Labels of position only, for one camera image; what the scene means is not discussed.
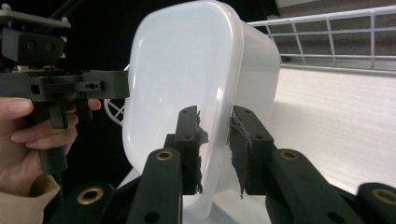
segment container lid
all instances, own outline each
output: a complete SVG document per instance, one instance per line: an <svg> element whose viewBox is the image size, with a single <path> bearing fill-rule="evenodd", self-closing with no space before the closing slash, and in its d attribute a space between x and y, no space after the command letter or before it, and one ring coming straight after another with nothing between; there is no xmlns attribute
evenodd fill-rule
<svg viewBox="0 0 396 224"><path fill-rule="evenodd" d="M194 1L149 14L134 36L122 127L126 156L142 174L149 153L175 133L178 112L197 105L209 143L200 149L203 193L184 209L208 216L226 146L243 53L237 14L216 1Z"/></svg>

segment black background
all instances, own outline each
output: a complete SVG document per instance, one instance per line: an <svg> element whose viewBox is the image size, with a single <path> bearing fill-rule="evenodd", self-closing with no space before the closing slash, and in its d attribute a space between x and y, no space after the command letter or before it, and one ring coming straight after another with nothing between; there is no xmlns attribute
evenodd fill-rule
<svg viewBox="0 0 396 224"><path fill-rule="evenodd" d="M6 1L15 11L49 17L65 1ZM177 0L85 0L67 16L66 58L59 64L68 69L122 70L129 62L134 32L150 12L189 1ZM229 0L242 21L266 20L275 0ZM63 173L64 194L88 181L106 181L117 186L131 170L122 148L121 127L104 109L93 121L80 122L78 139L67 156Z"/></svg>

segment white wall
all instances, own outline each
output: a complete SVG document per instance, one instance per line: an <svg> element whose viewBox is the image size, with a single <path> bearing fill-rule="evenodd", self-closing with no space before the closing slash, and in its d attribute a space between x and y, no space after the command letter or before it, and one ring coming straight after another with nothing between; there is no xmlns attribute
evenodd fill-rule
<svg viewBox="0 0 396 224"><path fill-rule="evenodd" d="M396 76L282 68L269 127L332 184L396 187Z"/></svg>

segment translucent plastic container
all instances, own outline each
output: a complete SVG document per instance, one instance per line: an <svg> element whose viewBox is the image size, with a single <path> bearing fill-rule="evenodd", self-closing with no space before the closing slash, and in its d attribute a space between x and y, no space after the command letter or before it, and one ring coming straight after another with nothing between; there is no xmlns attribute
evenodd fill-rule
<svg viewBox="0 0 396 224"><path fill-rule="evenodd" d="M231 164L227 136L233 105L255 111L264 124L269 120L277 48L227 5L194 1L149 14L135 34L130 65L131 97L122 127L126 156L141 174L149 153L175 133L178 112L197 105L209 137L200 149L204 192L184 196L183 208L206 218L215 191L230 187L228 176L234 173L221 169Z"/></svg>

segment white wire shelf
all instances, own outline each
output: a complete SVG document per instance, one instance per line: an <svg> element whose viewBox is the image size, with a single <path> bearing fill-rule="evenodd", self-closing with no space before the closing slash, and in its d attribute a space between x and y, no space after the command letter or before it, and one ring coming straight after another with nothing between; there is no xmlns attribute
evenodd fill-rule
<svg viewBox="0 0 396 224"><path fill-rule="evenodd" d="M283 64L396 71L396 6L248 24L275 41Z"/></svg>

